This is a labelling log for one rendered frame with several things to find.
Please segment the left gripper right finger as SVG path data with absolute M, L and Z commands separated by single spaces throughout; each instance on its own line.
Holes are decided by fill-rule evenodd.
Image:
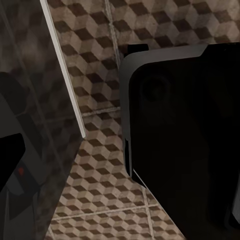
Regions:
M 224 150 L 240 172 L 240 134 L 229 133 Z

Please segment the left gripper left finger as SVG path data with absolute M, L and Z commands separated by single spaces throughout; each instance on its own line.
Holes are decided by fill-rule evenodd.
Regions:
M 0 192 L 26 152 L 21 133 L 0 138 Z

